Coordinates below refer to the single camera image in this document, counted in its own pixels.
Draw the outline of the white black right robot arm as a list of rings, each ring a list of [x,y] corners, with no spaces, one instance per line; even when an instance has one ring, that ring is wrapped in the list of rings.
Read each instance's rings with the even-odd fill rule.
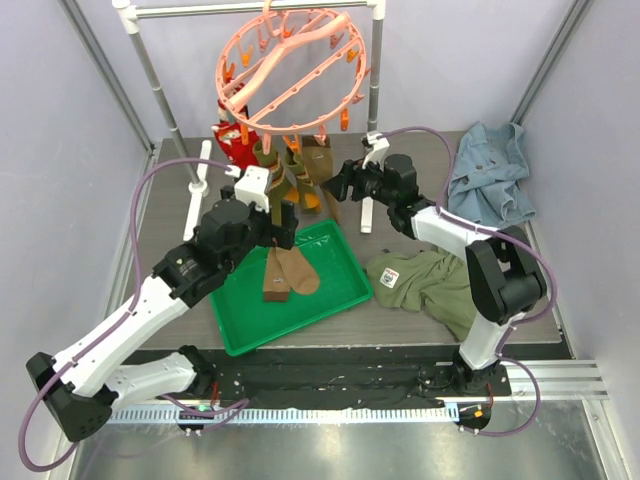
[[[397,232],[464,262],[476,315],[445,385],[476,394],[496,376],[509,329],[545,296],[546,282],[520,228],[496,230],[450,216],[420,193],[417,180],[411,158],[394,154],[383,165],[347,160],[323,186],[339,202],[369,197],[383,204]]]

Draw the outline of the tan ribbed sock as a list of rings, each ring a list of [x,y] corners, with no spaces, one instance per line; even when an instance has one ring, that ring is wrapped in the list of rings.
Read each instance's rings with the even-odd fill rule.
[[[268,250],[262,288],[265,302],[286,302],[291,292],[311,295],[319,286],[319,275],[299,247]]]
[[[320,142],[313,135],[302,137],[302,157],[305,168],[315,185],[320,187],[325,203],[329,210],[329,216],[338,224],[341,224],[341,215],[337,200],[323,186],[323,184],[334,176],[333,152],[330,138],[325,137],[324,142]]]

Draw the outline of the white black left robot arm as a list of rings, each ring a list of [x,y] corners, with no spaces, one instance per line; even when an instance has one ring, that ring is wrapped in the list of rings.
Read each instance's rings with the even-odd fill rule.
[[[167,252],[127,303],[73,346],[28,360],[32,381],[46,391],[44,403],[69,441],[89,438],[132,404],[173,393],[200,399],[211,391],[215,367],[193,345],[141,365],[125,361],[160,328],[222,287],[254,248],[292,248],[295,208],[283,201],[280,209],[281,222],[274,224],[254,203],[217,201],[193,236]]]

